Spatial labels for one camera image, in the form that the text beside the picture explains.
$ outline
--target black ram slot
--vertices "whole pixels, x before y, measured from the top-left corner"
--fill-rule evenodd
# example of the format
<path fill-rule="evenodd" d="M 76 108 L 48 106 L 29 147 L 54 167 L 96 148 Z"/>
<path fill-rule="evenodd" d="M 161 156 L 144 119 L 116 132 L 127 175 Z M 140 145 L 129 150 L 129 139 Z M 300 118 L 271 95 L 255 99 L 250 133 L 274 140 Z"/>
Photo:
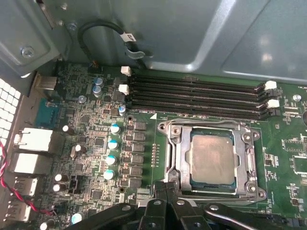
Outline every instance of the black ram slot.
<path fill-rule="evenodd" d="M 152 92 L 152 93 L 173 93 L 173 94 L 184 94 L 186 96 L 198 96 L 198 97 L 208 97 L 208 98 L 220 98 L 220 99 L 231 99 L 237 101 L 250 101 L 250 102 L 262 102 L 267 99 L 266 96 L 257 97 L 252 94 L 240 94 L 235 92 L 216 92 L 216 91 L 206 91 L 191 88 L 180 88 L 174 89 L 172 86 L 163 87 L 149 87 L 149 86 L 132 86 L 132 92 Z"/>
<path fill-rule="evenodd" d="M 193 106 L 206 106 L 206 107 L 220 107 L 220 108 L 229 108 L 229 109 L 239 109 L 239 110 L 252 110 L 252 111 L 262 111 L 267 106 L 266 103 L 262 104 L 248 104 L 246 102 L 234 102 L 226 100 L 212 100 L 212 99 L 203 99 L 203 98 L 191 98 L 191 97 L 182 97 L 180 95 L 173 96 L 169 95 L 138 95 L 137 93 L 133 95 L 133 101 L 159 101 L 164 103 L 174 103 L 174 104 L 186 104 Z"/>
<path fill-rule="evenodd" d="M 270 116 L 269 112 L 265 112 L 261 115 L 259 114 L 236 114 L 236 113 L 217 113 L 212 110 L 197 108 L 197 107 L 178 107 L 176 105 L 164 105 L 164 104 L 148 104 L 145 103 L 132 103 L 129 106 L 131 109 L 140 109 L 140 110 L 154 110 L 157 112 L 167 112 L 167 113 L 186 113 L 190 115 L 207 115 L 215 117 L 228 117 L 228 118 L 237 118 L 245 120 L 263 120 Z"/>
<path fill-rule="evenodd" d="M 265 84 L 261 83 L 256 87 L 253 86 L 242 86 L 228 83 L 220 82 L 211 82 L 211 81 L 200 81 L 200 80 L 186 80 L 186 79 L 173 79 L 166 77 L 157 77 L 157 76 L 136 76 L 134 78 L 136 82 L 151 82 L 151 83 L 160 83 L 160 84 L 176 84 L 181 86 L 192 86 L 200 87 L 207 89 L 217 89 L 217 90 L 228 90 L 236 92 L 248 92 L 258 94 L 264 90 Z"/>

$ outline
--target black cable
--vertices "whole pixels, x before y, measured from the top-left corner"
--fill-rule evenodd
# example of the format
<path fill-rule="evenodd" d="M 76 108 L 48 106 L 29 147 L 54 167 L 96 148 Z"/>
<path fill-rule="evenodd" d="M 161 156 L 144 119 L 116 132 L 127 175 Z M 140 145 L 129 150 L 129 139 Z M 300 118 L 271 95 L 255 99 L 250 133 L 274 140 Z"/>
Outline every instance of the black cable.
<path fill-rule="evenodd" d="M 97 27 L 97 26 L 104 26 L 104 27 L 110 28 L 110 29 L 114 30 L 115 32 L 117 32 L 119 35 L 122 35 L 122 34 L 125 33 L 125 31 L 122 28 L 120 28 L 118 25 L 116 25 L 114 23 L 111 23 L 111 22 L 104 21 L 104 20 L 97 20 L 97 21 L 94 21 L 94 22 L 88 22 L 88 23 L 85 23 L 83 26 L 81 26 L 79 28 L 78 34 L 77 34 L 79 46 L 83 50 L 83 52 L 86 54 L 88 59 L 91 62 L 93 62 L 95 65 L 96 65 L 96 61 L 93 58 L 89 48 L 85 44 L 84 39 L 83 39 L 83 35 L 84 35 L 84 33 L 87 30 L 89 30 L 91 28 L 94 28 L 94 27 Z M 125 46 L 129 50 L 131 50 L 132 52 L 138 52 L 139 51 L 139 49 L 136 46 L 135 42 L 125 42 Z M 135 60 L 135 62 L 138 64 L 139 68 L 147 69 L 147 67 L 146 67 L 145 63 L 143 62 L 143 60 L 137 59 L 137 60 Z"/>

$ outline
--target motherboard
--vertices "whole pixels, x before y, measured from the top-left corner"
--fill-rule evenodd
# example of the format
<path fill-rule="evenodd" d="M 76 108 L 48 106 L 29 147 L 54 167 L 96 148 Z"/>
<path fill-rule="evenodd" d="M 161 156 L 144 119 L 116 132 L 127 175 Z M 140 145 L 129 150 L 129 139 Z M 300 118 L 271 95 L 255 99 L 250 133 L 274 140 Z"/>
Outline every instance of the motherboard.
<path fill-rule="evenodd" d="M 242 88 L 261 84 L 139 69 L 133 69 L 133 75 L 152 79 L 150 84 L 156 84 L 154 79 L 192 79 Z M 180 106 L 178 98 L 171 95 L 170 102 L 156 99 L 165 102 L 163 109 L 158 109 L 154 101 L 146 103 L 146 97 L 152 97 L 150 90 L 141 91 L 146 84 L 136 80 L 130 87 L 134 87 L 136 96 L 128 98 L 129 105 L 118 86 L 128 84 L 132 77 L 122 74 L 120 68 L 60 63 L 57 77 L 65 86 L 58 92 L 63 100 L 42 99 L 35 121 L 35 128 L 58 131 L 65 141 L 63 150 L 53 159 L 51 173 L 45 177 L 41 203 L 45 208 L 61 207 L 54 217 L 55 229 L 71 225 L 77 213 L 84 219 L 117 203 L 138 204 L 149 199 L 155 181 L 179 180 L 172 164 L 176 161 L 178 169 L 180 159 L 170 158 L 172 152 L 182 152 L 184 142 L 188 147 L 183 154 L 188 154 L 191 169 L 186 181 L 181 171 L 178 183 L 182 197 L 195 196 L 201 201 L 200 207 L 220 198 L 230 207 L 284 223 L 285 227 L 306 226 L 307 114 L 303 114 L 307 110 L 307 87 L 277 83 L 273 94 L 279 106 L 273 106 L 273 112 L 248 114 L 243 109 L 247 105 L 241 103 L 244 100 L 234 95 L 228 108 L 209 108 L 202 114 L 187 112 L 188 105 Z M 166 88 L 160 89 L 165 98 L 172 91 L 171 87 L 167 90 L 170 84 L 164 82 Z M 95 92 L 95 85 L 101 91 Z M 229 110 L 235 106 L 238 113 L 229 117 Z M 36 225 L 49 218 L 40 215 Z"/>

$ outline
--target integrated circuit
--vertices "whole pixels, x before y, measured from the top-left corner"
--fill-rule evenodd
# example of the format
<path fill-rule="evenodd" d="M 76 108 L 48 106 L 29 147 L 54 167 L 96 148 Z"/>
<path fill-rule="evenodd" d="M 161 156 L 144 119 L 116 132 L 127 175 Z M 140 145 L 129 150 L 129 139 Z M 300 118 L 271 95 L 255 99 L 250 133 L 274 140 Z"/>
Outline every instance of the integrated circuit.
<path fill-rule="evenodd" d="M 145 141 L 145 133 L 135 132 L 133 135 L 134 141 Z"/>
<path fill-rule="evenodd" d="M 104 97 L 104 102 L 111 102 L 111 100 L 112 100 L 112 98 L 109 95 Z"/>
<path fill-rule="evenodd" d="M 142 180 L 137 178 L 129 178 L 130 188 L 140 188 L 142 185 Z"/>
<path fill-rule="evenodd" d="M 92 191 L 92 199 L 93 200 L 100 200 L 101 196 L 102 196 L 101 190 L 93 190 Z"/>
<path fill-rule="evenodd" d="M 132 164 L 143 164 L 144 157 L 142 155 L 133 155 L 131 158 Z"/>
<path fill-rule="evenodd" d="M 97 213 L 97 210 L 96 209 L 89 209 L 87 211 L 87 217 L 90 217 L 92 215 L 95 215 Z"/>
<path fill-rule="evenodd" d="M 89 116 L 82 116 L 81 117 L 81 123 L 89 123 L 90 117 Z"/>
<path fill-rule="evenodd" d="M 143 169 L 141 167 L 132 166 L 130 168 L 130 175 L 131 176 L 142 176 L 142 172 L 143 172 Z"/>
<path fill-rule="evenodd" d="M 142 143 L 133 143 L 132 145 L 132 152 L 144 152 L 145 145 Z"/>
<path fill-rule="evenodd" d="M 134 124 L 135 131 L 146 131 L 146 123 L 145 122 L 136 122 Z"/>
<path fill-rule="evenodd" d="M 82 171 L 82 169 L 83 169 L 83 164 L 77 163 L 77 164 L 75 165 L 75 170 L 76 170 L 76 171 Z"/>
<path fill-rule="evenodd" d="M 105 143 L 105 140 L 102 139 L 102 138 L 96 138 L 96 139 L 95 139 L 95 145 L 103 146 L 104 143 Z"/>

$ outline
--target red and black wire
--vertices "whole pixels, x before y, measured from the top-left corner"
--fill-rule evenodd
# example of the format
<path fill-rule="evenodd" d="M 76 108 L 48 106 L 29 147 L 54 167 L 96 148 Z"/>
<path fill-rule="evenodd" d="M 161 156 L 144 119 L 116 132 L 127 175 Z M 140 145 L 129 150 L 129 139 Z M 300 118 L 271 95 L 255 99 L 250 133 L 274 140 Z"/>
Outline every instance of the red and black wire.
<path fill-rule="evenodd" d="M 8 161 L 7 161 L 6 148 L 2 144 L 1 141 L 0 141 L 0 156 L 2 156 L 2 164 L 1 164 L 1 168 L 0 168 L 0 184 L 2 185 L 2 187 L 7 188 L 11 193 L 13 193 L 17 197 L 18 200 L 20 200 L 20 201 L 24 202 L 25 204 L 27 204 L 28 206 L 30 206 L 33 211 L 41 213 L 41 214 L 47 214 L 47 215 L 50 215 L 50 216 L 54 215 L 53 211 L 40 210 L 37 207 L 35 207 L 35 205 L 32 202 L 26 200 L 16 189 L 9 187 L 8 184 L 5 182 L 4 173 L 5 173 L 5 170 L 8 166 Z"/>

